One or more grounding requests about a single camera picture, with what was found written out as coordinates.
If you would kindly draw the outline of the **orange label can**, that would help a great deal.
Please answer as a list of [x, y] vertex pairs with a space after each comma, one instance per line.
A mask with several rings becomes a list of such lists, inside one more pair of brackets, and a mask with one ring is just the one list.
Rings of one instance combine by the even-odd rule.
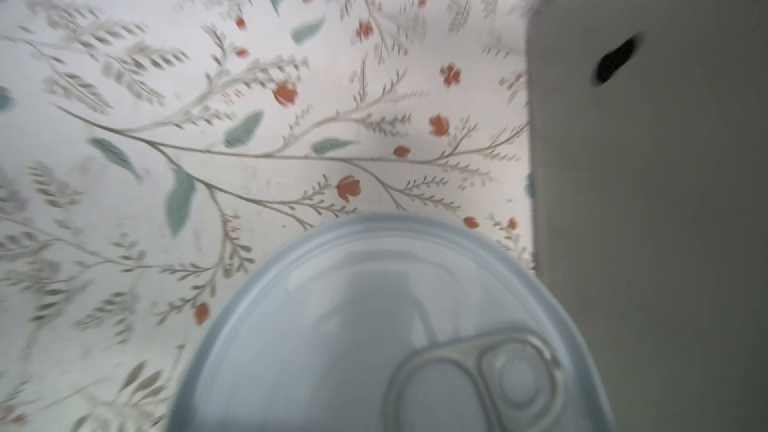
[[612, 431], [573, 321], [478, 233], [393, 213], [274, 252], [193, 356], [170, 431]]

